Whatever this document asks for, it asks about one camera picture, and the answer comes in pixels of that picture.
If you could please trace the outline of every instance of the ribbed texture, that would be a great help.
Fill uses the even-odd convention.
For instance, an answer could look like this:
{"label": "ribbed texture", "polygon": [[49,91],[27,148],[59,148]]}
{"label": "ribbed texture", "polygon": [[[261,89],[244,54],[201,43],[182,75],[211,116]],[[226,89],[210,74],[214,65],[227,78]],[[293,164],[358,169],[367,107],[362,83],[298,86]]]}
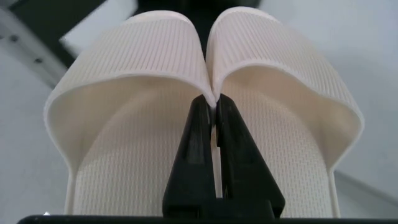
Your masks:
{"label": "ribbed texture", "polygon": [[305,123],[280,102],[226,82],[223,93],[236,103],[286,205],[282,217],[332,217],[328,172]]}
{"label": "ribbed texture", "polygon": [[161,215],[190,103],[200,94],[215,106],[198,34],[183,15],[148,12],[102,34],[45,108],[70,168],[66,212]]}
{"label": "ribbed texture", "polygon": [[78,86],[125,76],[153,75],[196,85],[209,103],[209,86],[198,34],[192,24],[167,18],[125,22],[104,32],[75,60],[48,104]]}
{"label": "ribbed texture", "polygon": [[222,14],[207,52],[213,91],[194,26],[155,11],[105,32],[76,59],[45,107],[70,168],[66,213],[161,215],[190,102],[202,93],[215,106],[224,86],[285,195],[283,216],[332,216],[330,172],[362,127],[336,72],[254,9]]}
{"label": "ribbed texture", "polygon": [[282,216],[337,216],[329,174],[363,120],[336,71],[294,30],[246,7],[219,16],[206,58],[216,99],[235,101],[285,195]]}

